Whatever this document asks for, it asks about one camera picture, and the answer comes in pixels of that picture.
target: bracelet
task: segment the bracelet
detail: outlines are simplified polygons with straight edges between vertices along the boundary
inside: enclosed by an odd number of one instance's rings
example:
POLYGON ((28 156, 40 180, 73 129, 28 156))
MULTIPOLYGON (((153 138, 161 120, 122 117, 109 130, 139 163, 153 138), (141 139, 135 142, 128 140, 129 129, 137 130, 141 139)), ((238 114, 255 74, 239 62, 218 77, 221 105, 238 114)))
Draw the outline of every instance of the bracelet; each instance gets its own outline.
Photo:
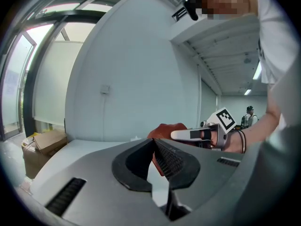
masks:
POLYGON ((243 133, 244 140, 245 140, 245 144, 243 146, 243 153, 246 153, 246 135, 245 135, 245 133, 242 130, 240 132, 243 133))
POLYGON ((237 131, 239 136, 240 136, 240 139, 241 139, 241 146, 242 146, 242 153, 244 153, 244 141, 243 141, 243 137, 241 136, 241 130, 238 130, 237 131))

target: glass door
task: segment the glass door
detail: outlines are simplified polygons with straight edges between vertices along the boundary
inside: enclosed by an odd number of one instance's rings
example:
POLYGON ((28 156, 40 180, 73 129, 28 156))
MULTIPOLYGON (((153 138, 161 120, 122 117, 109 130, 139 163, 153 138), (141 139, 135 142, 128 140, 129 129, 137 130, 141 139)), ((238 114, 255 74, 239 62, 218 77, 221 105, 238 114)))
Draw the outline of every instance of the glass door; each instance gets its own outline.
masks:
POLYGON ((22 129, 22 88, 26 68, 36 46, 27 32, 17 36, 8 53, 1 81, 1 114, 4 140, 15 136, 22 129))

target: cardboard box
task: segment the cardboard box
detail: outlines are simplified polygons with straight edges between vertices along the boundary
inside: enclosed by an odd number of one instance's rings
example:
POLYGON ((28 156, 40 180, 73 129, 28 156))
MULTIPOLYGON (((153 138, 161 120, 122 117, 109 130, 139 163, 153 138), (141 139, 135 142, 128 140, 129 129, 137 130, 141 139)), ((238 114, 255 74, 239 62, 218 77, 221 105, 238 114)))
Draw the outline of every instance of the cardboard box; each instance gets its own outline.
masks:
POLYGON ((56 129, 34 136, 33 141, 43 155, 48 155, 55 149, 61 149, 68 142, 66 134, 56 129))
POLYGON ((24 149, 27 145, 33 142, 33 137, 39 135, 40 133, 34 132, 31 136, 25 138, 22 141, 22 149, 24 149))
POLYGON ((34 179, 51 156, 43 155, 38 149, 36 149, 36 144, 32 142, 23 149, 23 158, 26 175, 29 178, 34 179))

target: white wall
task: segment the white wall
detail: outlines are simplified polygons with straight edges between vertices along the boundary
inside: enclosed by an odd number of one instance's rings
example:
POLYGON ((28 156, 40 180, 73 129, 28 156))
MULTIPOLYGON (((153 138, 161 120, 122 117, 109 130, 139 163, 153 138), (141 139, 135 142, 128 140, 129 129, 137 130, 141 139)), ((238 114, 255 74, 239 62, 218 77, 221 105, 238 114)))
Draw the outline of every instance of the white wall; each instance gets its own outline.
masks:
POLYGON ((159 0, 122 0, 97 23, 68 84, 70 139, 129 141, 161 123, 196 126, 197 68, 168 40, 172 13, 159 0))
POLYGON ((260 119, 267 108, 266 96, 222 96, 221 108, 226 107, 232 117, 235 119, 236 124, 240 125, 241 118, 246 114, 246 108, 253 106, 254 113, 260 119))
POLYGON ((202 81, 201 121, 206 121, 216 111, 216 94, 202 81))

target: fluorescent light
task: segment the fluorescent light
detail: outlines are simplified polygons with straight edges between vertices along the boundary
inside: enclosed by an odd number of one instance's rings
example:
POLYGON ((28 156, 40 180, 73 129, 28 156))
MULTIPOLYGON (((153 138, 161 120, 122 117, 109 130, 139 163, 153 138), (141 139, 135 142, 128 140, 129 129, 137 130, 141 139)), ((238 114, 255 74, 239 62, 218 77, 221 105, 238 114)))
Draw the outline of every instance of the fluorescent light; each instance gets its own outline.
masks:
POLYGON ((257 80, 259 78, 261 70, 262 70, 261 63, 259 62, 258 66, 257 66, 257 69, 256 69, 256 72, 255 72, 255 75, 253 77, 253 80, 257 80))
POLYGON ((247 91, 245 92, 245 96, 247 96, 248 94, 250 94, 251 89, 247 89, 247 91))

